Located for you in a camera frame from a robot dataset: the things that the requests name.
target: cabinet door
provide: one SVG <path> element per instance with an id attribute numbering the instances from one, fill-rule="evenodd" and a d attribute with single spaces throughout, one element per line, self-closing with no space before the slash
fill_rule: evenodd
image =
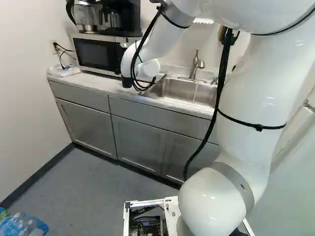
<path id="1" fill-rule="evenodd" d="M 56 99 L 72 140 L 117 159 L 109 114 Z"/>
<path id="2" fill-rule="evenodd" d="M 167 132 L 117 116 L 112 120 L 118 159 L 160 175 Z"/>
<path id="3" fill-rule="evenodd" d="M 188 159 L 201 144 L 200 140 L 187 136 L 168 133 L 162 175 L 178 183 L 183 183 L 183 170 Z M 219 156 L 220 147 L 207 143 L 189 166 L 188 176 L 192 176 L 204 167 L 210 166 Z"/>

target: gray ring band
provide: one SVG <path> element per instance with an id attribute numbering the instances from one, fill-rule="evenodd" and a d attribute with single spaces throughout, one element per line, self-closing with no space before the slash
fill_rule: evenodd
<path id="1" fill-rule="evenodd" d="M 220 172 L 236 187 L 244 200 L 246 213 L 250 212 L 255 204 L 255 198 L 246 180 L 236 170 L 222 162 L 214 162 L 210 168 Z"/>
<path id="2" fill-rule="evenodd" d="M 175 24 L 182 27 L 189 27 L 194 21 L 194 17 L 186 15 L 180 9 L 177 8 L 174 4 L 167 6 L 164 15 Z"/>

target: stainless steel sink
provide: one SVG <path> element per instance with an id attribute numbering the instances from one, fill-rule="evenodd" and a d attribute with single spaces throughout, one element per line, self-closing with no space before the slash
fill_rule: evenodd
<path id="1" fill-rule="evenodd" d="M 180 99 L 214 107 L 217 97 L 217 86 L 194 80 L 166 77 L 140 95 L 150 98 Z"/>

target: black baseboard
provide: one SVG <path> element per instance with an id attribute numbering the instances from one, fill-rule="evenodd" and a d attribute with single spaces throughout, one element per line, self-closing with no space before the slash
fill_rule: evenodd
<path id="1" fill-rule="evenodd" d="M 142 176 L 154 179 L 155 181 L 158 181 L 158 182 L 160 182 L 162 184 L 165 184 L 167 186 L 170 186 L 172 188 L 175 188 L 175 189 L 178 189 L 178 190 L 181 188 L 180 184 L 174 183 L 174 182 L 172 182 L 172 181 L 170 181 L 168 179 L 165 179 L 165 178 L 156 176 L 154 174 L 148 173 L 148 172 L 146 172 L 146 171 L 144 171 L 144 170 L 142 170 L 140 168 L 137 168 L 135 166 L 129 165 L 128 163 L 125 163 L 125 162 L 122 162 L 120 160 L 115 160 L 113 158 L 107 157 L 107 156 L 105 156 L 103 154 L 100 154 L 99 152 L 93 151 L 93 150 L 88 149 L 86 147 L 83 147 L 83 146 L 81 146 L 79 144 L 74 144 L 74 146 L 76 148 L 78 148 L 78 149 L 80 149 L 80 150 L 82 150 L 84 152 L 87 152 L 87 153 L 89 153 L 89 154 L 91 154 L 93 156 L 96 156 L 96 157 L 98 157 L 98 158 L 100 158 L 102 160 L 109 161 L 109 162 L 111 162 L 111 163 L 113 163 L 115 165 L 119 165 L 119 166 L 124 167 L 126 169 L 129 169 L 131 171 L 134 171 L 134 172 L 136 172 L 136 173 L 138 173 L 138 174 L 140 174 Z"/>
<path id="2" fill-rule="evenodd" d="M 58 162 L 60 162 L 68 153 L 74 149 L 74 144 L 71 143 L 66 146 L 61 152 L 54 156 L 35 174 L 29 177 L 16 190 L 14 190 L 6 199 L 0 203 L 0 207 L 8 209 L 16 200 L 18 200 L 33 184 L 42 178 L 50 169 L 52 169 Z"/>

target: microwave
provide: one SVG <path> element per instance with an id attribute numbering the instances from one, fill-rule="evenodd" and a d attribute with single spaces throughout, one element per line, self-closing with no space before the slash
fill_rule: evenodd
<path id="1" fill-rule="evenodd" d="M 76 57 L 83 71 L 121 76 L 120 64 L 126 49 L 141 37 L 120 37 L 101 34 L 71 35 Z"/>

